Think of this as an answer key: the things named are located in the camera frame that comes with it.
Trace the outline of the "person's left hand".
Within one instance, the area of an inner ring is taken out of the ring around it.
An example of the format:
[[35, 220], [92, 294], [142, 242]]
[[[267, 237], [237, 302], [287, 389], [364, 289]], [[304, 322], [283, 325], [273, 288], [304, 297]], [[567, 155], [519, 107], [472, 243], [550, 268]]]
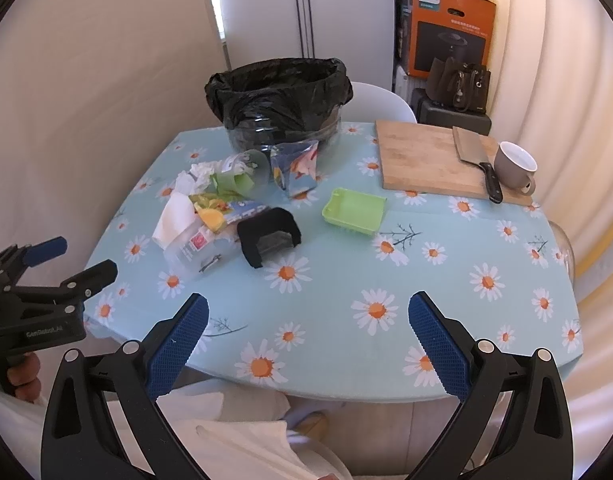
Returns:
[[41, 370], [41, 361], [35, 352], [26, 353], [23, 359], [7, 371], [7, 377], [14, 387], [14, 396], [21, 400], [33, 403], [41, 395], [41, 381], [38, 373]]

